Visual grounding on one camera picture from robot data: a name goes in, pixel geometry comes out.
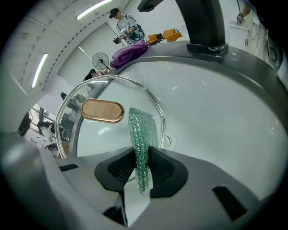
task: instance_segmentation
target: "gloved hand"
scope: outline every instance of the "gloved hand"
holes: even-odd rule
[[[244,21],[244,17],[242,16],[242,13],[239,13],[237,16],[237,23],[242,24]]]

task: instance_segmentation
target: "white wall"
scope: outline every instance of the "white wall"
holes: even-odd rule
[[[123,47],[122,44],[114,44],[113,38],[115,38],[114,32],[105,23],[92,32],[79,44],[79,46],[91,58],[96,53],[101,52],[105,53],[108,56],[109,61],[111,61],[112,55]],[[87,57],[80,49],[76,48],[66,59],[58,74],[68,83],[76,86],[83,81],[90,69],[95,69],[92,65],[91,59],[89,59],[89,57]]]
[[[53,115],[57,115],[57,112],[63,102],[60,93],[69,94],[73,90],[74,86],[69,84],[61,76],[57,75],[50,86],[49,92],[37,103],[40,107],[47,110]]]
[[[137,6],[141,0],[130,0],[123,12],[135,18],[141,24],[146,37],[151,34],[163,33],[164,30],[178,29],[185,34],[182,26],[185,26],[182,14],[175,0],[164,0],[151,12],[139,12]],[[114,28],[117,21],[112,19],[109,25]]]
[[[43,93],[32,91],[26,94],[9,71],[0,66],[0,133],[17,132],[23,117]]]

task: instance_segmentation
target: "orange object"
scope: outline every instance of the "orange object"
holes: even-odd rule
[[[158,41],[156,34],[148,35],[148,38],[149,38],[149,41],[147,42],[148,44],[152,44],[152,43]]]
[[[91,98],[83,102],[81,114],[84,118],[90,120],[118,123],[124,117],[124,108],[117,102]]]
[[[177,32],[175,34],[169,35],[166,39],[167,39],[167,41],[176,41],[180,37],[182,37],[181,33]]]
[[[167,37],[170,36],[170,35],[172,35],[172,34],[175,34],[175,29],[166,30],[166,31],[164,31],[164,33],[163,33],[163,38],[166,38],[166,39],[167,39]]]

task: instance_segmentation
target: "transparent lid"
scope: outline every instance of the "transparent lid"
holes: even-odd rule
[[[90,98],[121,104],[124,108],[123,119],[117,124],[109,124],[83,118],[81,105]],[[158,147],[162,147],[165,119],[156,98],[137,82],[117,75],[106,75],[82,82],[61,105],[55,121],[61,157],[88,156],[132,147],[128,116],[130,108],[152,116],[156,124]]]

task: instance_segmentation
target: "black holder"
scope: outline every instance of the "black holder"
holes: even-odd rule
[[[148,154],[148,165],[153,179],[150,197],[173,196],[188,180],[187,168],[180,161],[162,153],[161,149],[149,147]],[[124,186],[134,168],[135,152],[131,148],[99,163],[94,173],[105,189],[123,194]]]

